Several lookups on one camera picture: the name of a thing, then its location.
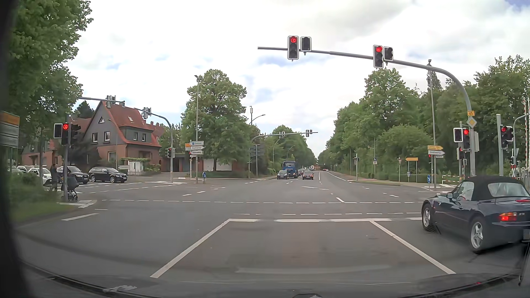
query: yellow direction sign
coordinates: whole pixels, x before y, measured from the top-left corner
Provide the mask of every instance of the yellow direction sign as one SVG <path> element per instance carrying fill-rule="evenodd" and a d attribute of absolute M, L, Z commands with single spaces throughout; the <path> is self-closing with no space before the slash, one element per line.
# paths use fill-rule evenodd
<path fill-rule="evenodd" d="M 444 148 L 442 146 L 438 145 L 427 145 L 427 150 L 443 150 Z"/>

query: white direction sign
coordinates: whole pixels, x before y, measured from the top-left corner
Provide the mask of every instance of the white direction sign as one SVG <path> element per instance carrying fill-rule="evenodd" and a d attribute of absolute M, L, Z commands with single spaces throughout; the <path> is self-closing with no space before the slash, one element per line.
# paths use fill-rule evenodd
<path fill-rule="evenodd" d="M 445 152 L 443 152 L 442 150 L 427 150 L 429 152 L 430 155 L 444 155 Z"/>

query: pedestrian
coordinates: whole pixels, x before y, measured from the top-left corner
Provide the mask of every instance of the pedestrian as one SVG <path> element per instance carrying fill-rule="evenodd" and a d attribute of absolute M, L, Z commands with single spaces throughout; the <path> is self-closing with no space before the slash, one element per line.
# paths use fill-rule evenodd
<path fill-rule="evenodd" d="M 59 176 L 59 173 L 57 172 L 57 167 L 55 166 L 55 164 L 51 165 L 50 173 L 51 173 L 50 190 L 54 189 L 55 191 L 57 191 L 57 183 L 59 183 L 60 176 Z"/>

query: street lamp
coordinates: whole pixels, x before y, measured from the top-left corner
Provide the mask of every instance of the street lamp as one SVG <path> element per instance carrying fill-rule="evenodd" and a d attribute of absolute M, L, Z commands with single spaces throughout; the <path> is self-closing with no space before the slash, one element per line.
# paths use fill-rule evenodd
<path fill-rule="evenodd" d="M 120 130 L 120 128 L 118 127 L 117 123 L 114 122 L 114 124 L 116 124 L 116 170 L 117 170 L 118 169 L 118 131 Z"/>

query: car wheel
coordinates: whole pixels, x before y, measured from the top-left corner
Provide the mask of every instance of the car wheel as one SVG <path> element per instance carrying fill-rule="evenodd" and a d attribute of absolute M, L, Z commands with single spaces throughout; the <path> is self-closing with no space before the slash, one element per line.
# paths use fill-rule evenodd
<path fill-rule="evenodd" d="M 432 224 L 432 208 L 429 204 L 425 204 L 421 210 L 421 225 L 427 232 L 434 232 L 435 228 Z"/>
<path fill-rule="evenodd" d="M 471 251 L 481 253 L 491 246 L 489 227 L 484 217 L 477 216 L 469 224 L 468 240 Z"/>

